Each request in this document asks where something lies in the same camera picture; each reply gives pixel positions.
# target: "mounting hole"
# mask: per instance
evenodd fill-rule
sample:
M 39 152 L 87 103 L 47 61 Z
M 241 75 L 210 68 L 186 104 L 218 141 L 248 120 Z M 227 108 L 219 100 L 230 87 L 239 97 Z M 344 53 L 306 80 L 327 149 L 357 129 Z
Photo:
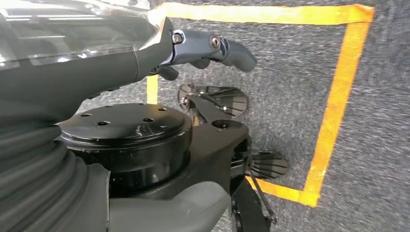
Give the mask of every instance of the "mounting hole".
M 99 125 L 99 126 L 106 126 L 106 125 L 108 125 L 108 124 L 110 124 L 109 121 L 102 121 L 102 122 L 98 122 L 98 123 L 97 123 L 97 125 Z
M 216 120 L 212 122 L 212 125 L 219 129 L 232 129 L 232 128 L 241 128 L 242 123 L 233 121 L 233 120 Z
M 149 118 L 149 117 L 147 117 L 147 118 L 144 118 L 144 119 L 142 119 L 144 122 L 153 122 L 154 121 L 154 119 L 153 118 Z

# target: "yellow tape square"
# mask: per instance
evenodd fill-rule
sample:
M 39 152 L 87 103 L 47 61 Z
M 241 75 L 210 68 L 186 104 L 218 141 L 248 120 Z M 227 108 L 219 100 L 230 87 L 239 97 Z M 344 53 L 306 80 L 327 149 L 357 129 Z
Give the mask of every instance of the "yellow tape square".
M 347 24 L 322 125 L 303 190 L 258 180 L 263 192 L 316 207 L 323 179 L 343 119 L 357 66 L 373 20 L 374 8 L 359 4 L 346 6 L 192 6 L 167 2 L 160 5 L 168 17 L 219 22 L 338 25 Z M 158 76 L 147 79 L 147 103 L 158 102 Z

